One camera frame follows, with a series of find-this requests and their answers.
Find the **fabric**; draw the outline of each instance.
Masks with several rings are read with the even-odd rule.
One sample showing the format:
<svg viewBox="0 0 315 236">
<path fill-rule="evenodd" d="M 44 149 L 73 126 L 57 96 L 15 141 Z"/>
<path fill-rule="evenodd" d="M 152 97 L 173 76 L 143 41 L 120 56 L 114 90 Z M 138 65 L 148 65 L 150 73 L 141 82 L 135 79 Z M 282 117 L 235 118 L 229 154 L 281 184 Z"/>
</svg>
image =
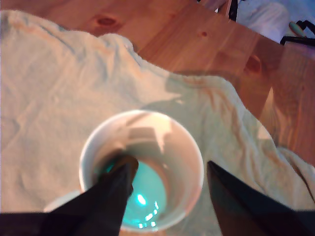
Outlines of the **fabric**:
<svg viewBox="0 0 315 236">
<path fill-rule="evenodd" d="M 290 14 L 283 5 L 271 2 L 261 5 L 250 16 L 237 22 L 280 43 L 288 29 Z"/>
<path fill-rule="evenodd" d="M 315 22 L 314 0 L 246 0 L 239 3 L 237 22 L 242 23 L 251 13 L 263 4 L 277 2 L 285 6 L 289 12 L 290 21 L 309 20 Z M 313 37 L 310 30 L 305 30 L 307 37 Z"/>
<path fill-rule="evenodd" d="M 141 59 L 119 35 L 97 38 L 3 11 L 1 210 L 41 211 L 79 189 L 84 142 L 101 122 L 132 109 L 162 112 L 181 123 L 205 168 L 212 160 L 288 207 L 315 209 L 315 168 L 277 149 L 224 78 L 173 74 Z M 190 215 L 156 234 L 221 234 L 206 177 Z"/>
</svg>

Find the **wood grain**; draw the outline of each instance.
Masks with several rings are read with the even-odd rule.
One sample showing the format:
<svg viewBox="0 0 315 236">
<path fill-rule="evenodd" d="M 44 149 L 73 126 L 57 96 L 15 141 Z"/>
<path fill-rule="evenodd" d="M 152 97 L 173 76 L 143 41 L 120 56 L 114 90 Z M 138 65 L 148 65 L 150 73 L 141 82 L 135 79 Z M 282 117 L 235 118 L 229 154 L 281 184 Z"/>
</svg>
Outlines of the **wood grain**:
<svg viewBox="0 0 315 236">
<path fill-rule="evenodd" d="M 220 75 L 287 147 L 315 165 L 315 61 L 194 0 L 4 0 L 68 29 L 129 38 L 145 60 L 186 75 Z"/>
<path fill-rule="evenodd" d="M 229 18 L 229 13 L 232 5 L 232 0 L 227 0 L 220 8 L 218 13 L 222 14 L 223 16 L 226 16 Z"/>
<path fill-rule="evenodd" d="M 209 9 L 210 11 L 215 11 L 219 7 L 225 5 L 226 2 L 230 0 L 201 0 L 199 4 L 203 5 L 205 8 Z"/>
</svg>

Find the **white cup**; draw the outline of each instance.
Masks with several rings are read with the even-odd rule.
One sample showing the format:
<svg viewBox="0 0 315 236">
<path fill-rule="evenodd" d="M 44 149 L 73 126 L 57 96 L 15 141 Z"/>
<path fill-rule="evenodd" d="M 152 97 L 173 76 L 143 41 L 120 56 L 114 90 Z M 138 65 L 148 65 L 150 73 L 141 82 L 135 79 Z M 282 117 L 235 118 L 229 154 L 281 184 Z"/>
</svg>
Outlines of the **white cup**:
<svg viewBox="0 0 315 236">
<path fill-rule="evenodd" d="M 156 227 L 140 229 L 123 222 L 122 230 L 165 230 L 189 214 L 201 193 L 204 166 L 197 143 L 182 125 L 167 115 L 143 110 L 124 112 L 104 121 L 89 136 L 81 153 L 82 192 L 93 186 L 100 169 L 121 150 L 155 170 L 167 195 L 165 212 L 155 220 Z M 60 197 L 44 211 L 52 211 L 79 194 L 76 190 Z"/>
</svg>

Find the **cup rim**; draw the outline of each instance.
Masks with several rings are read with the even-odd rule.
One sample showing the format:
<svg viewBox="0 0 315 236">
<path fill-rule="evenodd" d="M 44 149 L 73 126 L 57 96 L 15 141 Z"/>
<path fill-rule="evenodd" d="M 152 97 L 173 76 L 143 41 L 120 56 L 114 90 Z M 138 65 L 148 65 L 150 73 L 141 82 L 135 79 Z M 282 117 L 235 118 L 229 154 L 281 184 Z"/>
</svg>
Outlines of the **cup rim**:
<svg viewBox="0 0 315 236">
<path fill-rule="evenodd" d="M 137 232 L 137 233 L 149 233 L 149 232 L 156 232 L 156 231 L 162 231 L 162 230 L 166 230 L 168 228 L 170 228 L 171 226 L 179 223 L 181 220 L 183 220 L 186 216 L 189 215 L 189 213 L 191 212 L 191 210 L 193 209 L 193 207 L 195 206 L 195 204 L 197 203 L 200 194 L 201 194 L 201 190 L 202 190 L 202 186 L 203 186 L 203 181 L 204 181 L 204 165 L 203 165 L 203 159 L 202 159 L 202 155 L 200 152 L 200 149 L 195 141 L 195 139 L 193 138 L 193 136 L 186 130 L 186 128 L 184 126 L 182 126 L 178 121 L 176 121 L 174 118 L 160 113 L 160 112 L 156 112 L 156 111 L 150 111 L 150 110 L 129 110 L 126 112 L 121 112 L 118 113 L 116 115 L 113 115 L 112 117 L 106 119 L 105 121 L 103 121 L 101 124 L 99 124 L 94 130 L 93 132 L 89 135 L 88 139 L 86 140 L 83 149 L 81 151 L 81 155 L 80 155 L 80 165 L 79 165 L 79 181 L 80 181 L 80 187 L 81 187 L 81 191 L 85 192 L 88 190 L 88 187 L 86 186 L 86 184 L 84 183 L 84 177 L 83 177 L 83 160 L 85 158 L 85 153 L 89 147 L 89 145 L 92 143 L 93 139 L 95 138 L 95 136 L 99 133 L 100 130 L 102 130 L 105 126 L 107 126 L 108 124 L 110 124 L 111 122 L 113 122 L 114 120 L 117 120 L 121 117 L 124 116 L 130 116 L 133 114 L 139 114 L 139 113 L 153 113 L 155 115 L 158 116 L 162 116 L 162 117 L 167 117 L 169 119 L 171 119 L 172 121 L 174 121 L 177 125 L 180 126 L 180 128 L 183 130 L 183 132 L 190 138 L 190 140 L 192 141 L 192 145 L 195 148 L 195 150 L 198 153 L 198 164 L 199 164 L 199 169 L 200 169 L 200 175 L 199 175 L 199 186 L 200 188 L 198 189 L 198 191 L 195 192 L 194 194 L 194 198 L 193 200 L 188 204 L 188 206 L 186 207 L 187 210 L 185 210 L 185 212 L 183 212 L 182 214 L 180 214 L 179 216 L 177 216 L 174 219 L 171 219 L 168 223 L 161 225 L 157 228 L 142 228 L 142 229 L 138 229 L 138 228 L 134 228 L 134 227 L 129 227 L 126 226 L 124 224 L 121 225 L 121 230 L 123 231 L 129 231 L 129 232 Z"/>
</svg>

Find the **turquoise liquid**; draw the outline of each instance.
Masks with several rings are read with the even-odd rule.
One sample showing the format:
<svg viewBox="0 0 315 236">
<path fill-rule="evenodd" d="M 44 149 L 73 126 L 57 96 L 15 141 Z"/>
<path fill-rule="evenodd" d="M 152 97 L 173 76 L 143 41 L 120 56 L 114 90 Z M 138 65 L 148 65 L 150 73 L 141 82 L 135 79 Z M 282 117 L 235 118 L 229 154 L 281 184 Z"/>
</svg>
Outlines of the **turquoise liquid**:
<svg viewBox="0 0 315 236">
<path fill-rule="evenodd" d="M 123 223 L 135 228 L 158 227 L 156 220 L 166 207 L 166 192 L 159 175 L 139 161 L 139 168 L 132 183 Z"/>
</svg>

